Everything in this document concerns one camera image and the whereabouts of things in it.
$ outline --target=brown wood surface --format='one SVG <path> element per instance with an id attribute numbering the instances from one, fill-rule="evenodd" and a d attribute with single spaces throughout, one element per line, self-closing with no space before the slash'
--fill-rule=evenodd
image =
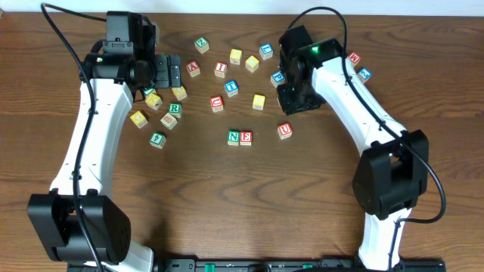
<path id="1" fill-rule="evenodd" d="M 53 15 L 80 57 L 105 36 L 102 23 Z M 159 119 L 175 101 L 160 91 L 158 111 L 143 129 L 126 119 L 114 167 L 116 204 L 130 217 L 139 242 L 199 258 L 320 258 L 354 255 L 364 212 L 351 188 L 358 152 L 325 105 L 286 117 L 269 76 L 278 69 L 278 38 L 294 16 L 150 14 L 161 28 L 158 51 L 197 60 L 202 74 L 182 69 L 188 98 L 183 117 L 167 131 Z M 382 106 L 409 131 L 430 140 L 430 161 L 445 186 L 448 209 L 437 224 L 405 225 L 400 253 L 442 258 L 448 271 L 484 270 L 484 19 L 348 16 L 349 50 L 362 56 L 367 83 Z M 315 41 L 342 38 L 334 16 L 305 17 Z M 194 40 L 205 36 L 200 54 Z M 214 76 L 216 61 L 232 48 L 244 61 L 270 42 L 275 56 L 255 73 L 229 65 Z M 235 79 L 237 96 L 223 83 Z M 5 14 L 0 20 L 0 270 L 65 270 L 49 261 L 26 216 L 31 193 L 47 193 L 73 131 L 79 108 L 77 68 L 41 14 Z M 223 112 L 209 97 L 221 94 Z M 267 97 L 252 110 L 254 94 Z M 277 125 L 293 136 L 280 141 Z M 254 132 L 251 147 L 230 147 L 231 128 Z M 162 150 L 154 131 L 166 133 Z M 439 196 L 432 181 L 412 215 L 434 216 Z"/>

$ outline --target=wooden tabletop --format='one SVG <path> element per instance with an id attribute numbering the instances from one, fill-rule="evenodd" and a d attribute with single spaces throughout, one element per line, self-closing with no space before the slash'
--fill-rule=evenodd
<path id="1" fill-rule="evenodd" d="M 52 15 L 84 58 L 105 37 L 103 23 Z M 333 110 L 285 116 L 269 76 L 278 70 L 278 39 L 294 16 L 150 14 L 161 28 L 159 53 L 197 60 L 201 75 L 182 69 L 188 98 L 173 130 L 159 121 L 171 90 L 148 125 L 126 118 L 114 167 L 115 203 L 130 217 L 132 236 L 164 252 L 199 258 L 320 258 L 354 255 L 361 243 L 364 212 L 351 181 L 358 151 Z M 484 270 L 484 19 L 460 17 L 347 16 L 349 51 L 373 72 L 367 82 L 380 104 L 409 131 L 430 140 L 430 163 L 445 187 L 448 208 L 436 224 L 406 224 L 400 247 L 405 258 L 442 258 L 448 271 Z M 342 38 L 335 16 L 308 16 L 318 41 Z M 200 54 L 194 40 L 205 36 Z M 232 48 L 259 57 L 271 43 L 273 58 L 250 73 L 229 64 L 225 79 L 216 61 Z M 41 14 L 4 14 L 0 20 L 0 270 L 65 270 L 51 262 L 31 225 L 31 193 L 47 193 L 64 160 L 79 109 L 79 77 L 72 57 Z M 224 82 L 239 94 L 228 98 Z M 267 97 L 252 109 L 254 94 Z M 213 113 L 209 98 L 222 95 Z M 277 126 L 290 122 L 293 136 L 281 141 Z M 251 147 L 227 145 L 229 129 L 254 132 Z M 148 141 L 167 136 L 162 150 Z M 439 195 L 431 179 L 412 216 L 433 217 Z"/>

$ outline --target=cable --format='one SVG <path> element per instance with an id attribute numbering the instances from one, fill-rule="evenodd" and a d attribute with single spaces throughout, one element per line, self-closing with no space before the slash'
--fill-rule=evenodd
<path id="1" fill-rule="evenodd" d="M 101 260 L 99 259 L 98 252 L 97 252 L 97 250 L 94 246 L 94 243 L 92 242 L 91 236 L 89 235 L 88 229 L 85 225 L 84 214 L 81 210 L 81 206 L 80 206 L 80 203 L 79 203 L 79 168 L 80 168 L 80 164 L 81 164 L 81 158 L 82 158 L 82 153 L 84 151 L 85 142 L 87 141 L 89 129 L 91 128 L 92 119 L 93 119 L 94 114 L 95 114 L 94 91 L 92 90 L 92 86 L 91 86 L 91 83 L 89 81 L 89 78 L 87 77 L 87 74 L 85 73 L 85 70 L 82 67 L 81 60 L 79 59 L 79 57 L 77 57 L 77 54 L 74 51 L 74 49 L 70 46 L 69 42 L 66 40 L 64 35 L 62 35 L 61 31 L 57 28 L 55 23 L 52 21 L 52 19 L 48 15 L 48 12 L 45 10 L 45 8 L 53 8 L 55 10 L 63 11 L 63 12 L 66 12 L 68 14 L 76 15 L 76 16 L 83 17 L 83 18 L 86 18 L 86 19 L 98 20 L 98 21 L 101 21 L 101 22 L 105 22 L 106 19 L 99 18 L 99 17 L 93 17 L 93 16 L 89 16 L 89 15 L 85 15 L 85 14 L 80 14 L 80 13 L 77 13 L 77 12 L 74 12 L 74 11 L 69 11 L 67 9 L 59 8 L 57 6 L 46 4 L 46 3 L 40 4 L 40 8 L 42 9 L 42 13 L 44 14 L 45 19 L 51 25 L 52 29 L 57 33 L 57 35 L 59 36 L 59 39 L 66 46 L 69 53 L 73 56 L 77 66 L 79 67 L 79 70 L 81 71 L 82 76 L 85 79 L 85 83 L 88 87 L 89 98 L 91 100 L 91 106 L 89 108 L 88 119 L 87 119 L 87 122 L 85 124 L 84 132 L 82 133 L 82 138 L 81 138 L 81 142 L 79 144 L 79 149 L 77 150 L 76 162 L 74 163 L 74 170 L 73 170 L 73 173 L 72 173 L 72 175 L 73 175 L 73 202 L 74 202 L 74 207 L 76 209 L 77 218 L 79 219 L 79 226 L 80 226 L 82 234 L 84 235 L 85 240 L 88 243 L 88 246 L 89 246 L 89 248 L 92 252 L 92 257 L 94 258 L 96 265 L 98 266 L 99 272 L 104 272 L 104 268 L 102 266 Z"/>
<path id="2" fill-rule="evenodd" d="M 296 21 L 298 21 L 302 16 L 305 14 L 315 11 L 315 10 L 325 10 L 325 11 L 331 11 L 335 13 L 340 19 L 341 22 L 343 23 L 344 27 L 344 40 L 343 40 L 343 49 L 341 52 L 341 59 L 342 59 L 342 65 L 343 65 L 343 73 L 345 76 L 345 80 L 348 83 L 349 87 L 352 89 L 353 93 L 355 96 L 358 98 L 360 103 L 365 107 L 365 109 L 370 113 L 370 115 L 375 119 L 375 121 L 380 125 L 381 128 L 383 128 L 388 134 L 390 134 L 392 137 L 394 137 L 408 152 L 412 154 L 417 160 L 425 167 L 425 169 L 429 172 L 430 176 L 434 180 L 437 190 L 439 191 L 440 195 L 440 211 L 439 214 L 437 214 L 434 218 L 430 219 L 417 219 L 417 218 L 399 218 L 395 221 L 395 231 L 393 232 L 393 237 L 392 237 L 392 245 L 390 246 L 390 252 L 389 252 L 389 266 L 388 266 L 388 271 L 392 270 L 392 255 L 393 255 L 393 250 L 395 249 L 395 243 L 396 243 L 396 237 L 398 233 L 398 229 L 400 228 L 400 224 L 402 222 L 411 222 L 411 223 L 418 223 L 418 224 L 431 224 L 434 222 L 437 222 L 440 218 L 445 213 L 445 210 L 447 208 L 447 200 L 445 198 L 445 192 L 444 188 L 442 187 L 442 183 L 440 182 L 439 178 L 437 177 L 437 174 L 433 171 L 432 167 L 425 162 L 425 160 L 422 158 L 422 156 L 408 143 L 406 143 L 404 140 L 402 140 L 393 130 L 391 130 L 386 123 L 378 117 L 378 115 L 368 106 L 366 101 L 361 97 L 361 95 L 358 93 L 356 90 L 355 86 L 352 83 L 352 78 L 349 76 L 348 71 L 346 70 L 346 44 L 348 40 L 348 28 L 346 26 L 346 21 L 343 18 L 343 15 L 341 15 L 340 12 L 334 10 L 333 8 L 328 8 L 328 7 L 315 7 L 315 8 L 310 8 L 304 12 L 302 12 L 299 16 L 297 16 L 291 24 L 287 27 L 290 29 Z"/>

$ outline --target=alphabet cube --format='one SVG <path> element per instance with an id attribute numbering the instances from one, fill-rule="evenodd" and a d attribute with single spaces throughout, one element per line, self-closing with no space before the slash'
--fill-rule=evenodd
<path id="1" fill-rule="evenodd" d="M 272 49 L 272 46 L 270 44 L 262 45 L 259 49 L 260 57 L 263 60 L 267 60 L 271 58 L 273 53 L 274 53 L 274 50 Z"/>
<path id="2" fill-rule="evenodd" d="M 358 65 L 358 62 L 360 62 L 361 60 L 361 57 L 358 56 L 355 52 L 351 53 L 349 56 L 348 56 L 349 60 L 351 61 L 351 63 L 353 64 L 353 67 L 354 66 L 357 66 Z"/>
<path id="3" fill-rule="evenodd" d="M 226 63 L 221 63 L 217 62 L 215 64 L 215 75 L 221 78 L 225 78 L 225 74 L 227 74 L 227 64 Z"/>
<path id="4" fill-rule="evenodd" d="M 225 83 L 225 91 L 227 92 L 227 95 L 229 97 L 233 97 L 234 95 L 239 93 L 239 86 L 237 86 L 235 80 L 231 80 Z"/>
<path id="5" fill-rule="evenodd" d="M 281 140 L 289 138 L 293 134 L 293 129 L 290 127 L 289 123 L 285 123 L 278 126 L 278 134 Z"/>
<path id="6" fill-rule="evenodd" d="M 174 117 L 181 118 L 182 117 L 182 105 L 180 103 L 171 103 L 169 105 L 168 113 L 173 115 Z"/>
<path id="7" fill-rule="evenodd" d="M 147 97 L 150 94 L 157 94 L 157 90 L 155 88 L 146 88 L 143 90 L 144 96 Z"/>
<path id="8" fill-rule="evenodd" d="M 241 50 L 232 49 L 232 51 L 230 51 L 230 63 L 239 65 L 241 58 L 242 58 Z"/>
<path id="9" fill-rule="evenodd" d="M 265 96 L 256 94 L 252 102 L 252 108 L 256 110 L 264 110 Z"/>
<path id="10" fill-rule="evenodd" d="M 151 135 L 150 144 L 152 146 L 162 149 L 163 146 L 165 145 L 165 142 L 166 142 L 165 135 L 156 133 L 156 132 L 153 133 L 153 135 Z"/>
<path id="11" fill-rule="evenodd" d="M 227 144 L 237 146 L 239 145 L 239 138 L 239 131 L 228 131 Z"/>
<path id="12" fill-rule="evenodd" d="M 162 103 L 161 98 L 153 93 L 149 94 L 144 101 L 153 110 L 158 110 Z"/>
<path id="13" fill-rule="evenodd" d="M 214 113 L 224 110 L 224 103 L 221 96 L 210 98 L 210 105 L 212 105 Z"/>
<path id="14" fill-rule="evenodd" d="M 137 111 L 135 114 L 131 115 L 129 117 L 138 128 L 144 127 L 144 125 L 148 124 L 148 120 L 146 120 L 146 117 L 144 117 L 143 113 L 141 111 Z"/>
<path id="15" fill-rule="evenodd" d="M 276 88 L 279 85 L 284 84 L 284 80 L 286 80 L 286 77 L 284 76 L 284 74 L 281 71 L 278 71 L 277 73 L 274 73 L 271 76 L 271 83 Z"/>
<path id="16" fill-rule="evenodd" d="M 196 60 L 187 63 L 187 70 L 191 77 L 200 75 L 200 65 Z"/>
<path id="17" fill-rule="evenodd" d="M 257 68 L 259 68 L 259 60 L 257 60 L 257 57 L 250 56 L 246 61 L 245 61 L 245 67 L 252 73 L 254 73 Z"/>
<path id="18" fill-rule="evenodd" d="M 240 133 L 240 145 L 252 145 L 252 132 L 242 131 Z"/>
<path id="19" fill-rule="evenodd" d="M 172 128 L 175 127 L 175 125 L 178 123 L 178 121 L 176 121 L 176 118 L 169 113 L 165 114 L 165 116 L 160 121 L 169 130 L 172 130 Z"/>
<path id="20" fill-rule="evenodd" d="M 363 68 L 358 72 L 358 77 L 361 79 L 361 82 L 366 83 L 371 77 L 371 72 L 370 70 Z"/>
<path id="21" fill-rule="evenodd" d="M 173 90 L 173 94 L 176 96 L 176 99 L 178 99 L 178 101 L 187 97 L 187 91 L 183 86 L 180 88 L 172 88 L 172 90 Z"/>
<path id="22" fill-rule="evenodd" d="M 201 54 L 203 54 L 209 50 L 209 41 L 207 41 L 204 37 L 200 37 L 197 41 L 195 41 L 195 48 Z"/>

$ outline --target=white backdrop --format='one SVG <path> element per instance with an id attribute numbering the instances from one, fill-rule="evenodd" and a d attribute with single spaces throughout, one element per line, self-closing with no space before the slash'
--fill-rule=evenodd
<path id="1" fill-rule="evenodd" d="M 40 11 L 41 2 L 80 12 L 298 14 L 325 5 L 342 14 L 484 16 L 484 0 L 0 0 L 0 8 Z"/>

